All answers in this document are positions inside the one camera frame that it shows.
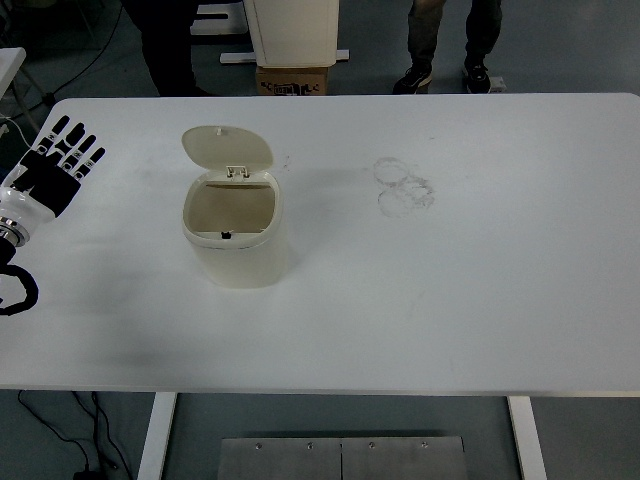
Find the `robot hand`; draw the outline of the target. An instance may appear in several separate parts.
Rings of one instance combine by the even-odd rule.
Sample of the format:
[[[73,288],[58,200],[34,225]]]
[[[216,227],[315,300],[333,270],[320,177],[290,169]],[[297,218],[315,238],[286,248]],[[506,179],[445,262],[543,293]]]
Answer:
[[[85,124],[61,116],[1,183],[1,228],[20,243],[59,217],[106,149]]]

